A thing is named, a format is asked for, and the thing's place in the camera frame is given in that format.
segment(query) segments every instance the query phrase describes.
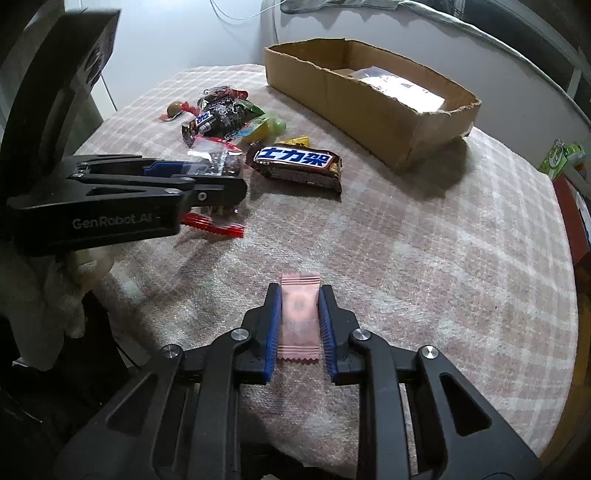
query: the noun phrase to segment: white packet in box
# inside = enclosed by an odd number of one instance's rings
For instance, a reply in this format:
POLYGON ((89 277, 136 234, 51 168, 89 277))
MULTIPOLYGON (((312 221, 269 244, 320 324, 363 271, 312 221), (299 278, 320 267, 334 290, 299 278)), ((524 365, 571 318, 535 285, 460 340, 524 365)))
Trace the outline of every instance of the white packet in box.
POLYGON ((349 74, 368 83, 384 95, 395 98, 419 113, 436 112, 445 99, 429 90, 379 67, 369 67, 349 74))

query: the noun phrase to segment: gloved hand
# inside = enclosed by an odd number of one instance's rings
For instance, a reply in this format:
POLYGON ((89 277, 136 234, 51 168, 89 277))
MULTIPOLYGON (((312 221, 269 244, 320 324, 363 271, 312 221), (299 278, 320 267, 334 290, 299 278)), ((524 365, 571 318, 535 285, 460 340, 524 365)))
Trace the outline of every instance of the gloved hand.
POLYGON ((105 247, 63 258, 23 257, 0 245, 0 312, 10 321, 23 360, 45 371, 56 362, 64 333, 85 331, 82 298, 113 266, 105 247))

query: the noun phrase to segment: tablecloth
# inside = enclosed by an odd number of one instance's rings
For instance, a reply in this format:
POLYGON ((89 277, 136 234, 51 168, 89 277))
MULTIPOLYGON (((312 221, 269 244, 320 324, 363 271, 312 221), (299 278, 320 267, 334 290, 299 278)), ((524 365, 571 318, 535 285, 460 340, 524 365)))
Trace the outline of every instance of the tablecloth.
MULTIPOLYGON (((95 289, 113 321, 151 352, 193 348, 239 325, 281 273, 318 271, 363 327, 402 348, 436 345, 540 454, 577 345, 573 267, 549 179, 477 128, 394 174, 266 85, 256 65, 181 72, 108 119, 79 153, 183 158, 180 121, 157 116, 227 83, 287 120, 286 136, 341 155, 342 196, 246 168, 243 239, 184 226, 113 248, 115 266, 95 289)), ((322 359, 280 362, 270 385, 243 393, 251 424, 279 450, 354 475, 358 390, 331 385, 322 359)))

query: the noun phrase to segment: curtain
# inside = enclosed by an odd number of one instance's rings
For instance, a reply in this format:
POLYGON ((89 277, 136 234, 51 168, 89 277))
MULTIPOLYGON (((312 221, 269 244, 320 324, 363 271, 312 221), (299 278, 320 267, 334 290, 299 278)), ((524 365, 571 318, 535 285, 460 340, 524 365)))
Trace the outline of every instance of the curtain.
MULTIPOLYGON (((48 0, 23 31, 4 64, 0 66, 0 141, 21 80, 47 33, 63 13, 63 0, 48 0)), ((74 122, 65 155, 73 154, 101 123, 102 117, 98 108, 92 98, 88 98, 74 122)))

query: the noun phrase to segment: white wall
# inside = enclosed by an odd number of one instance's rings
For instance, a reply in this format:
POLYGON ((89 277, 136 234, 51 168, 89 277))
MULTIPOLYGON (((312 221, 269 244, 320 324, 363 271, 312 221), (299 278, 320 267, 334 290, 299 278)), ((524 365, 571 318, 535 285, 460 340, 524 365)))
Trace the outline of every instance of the white wall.
MULTIPOLYGON (((262 0, 262 7, 274 0, 262 0)), ((404 8, 325 8, 284 15, 278 8, 246 21, 219 18, 209 0, 67 0, 83 7, 121 8, 104 78, 118 108, 175 73, 196 66, 263 63, 274 42, 347 37, 387 48, 430 66, 482 99, 476 126, 537 166, 560 138, 591 151, 589 127, 544 79, 488 43, 404 8)), ((261 10, 261 0, 217 0, 235 17, 261 10)), ((104 86, 93 96, 105 101, 104 86)))

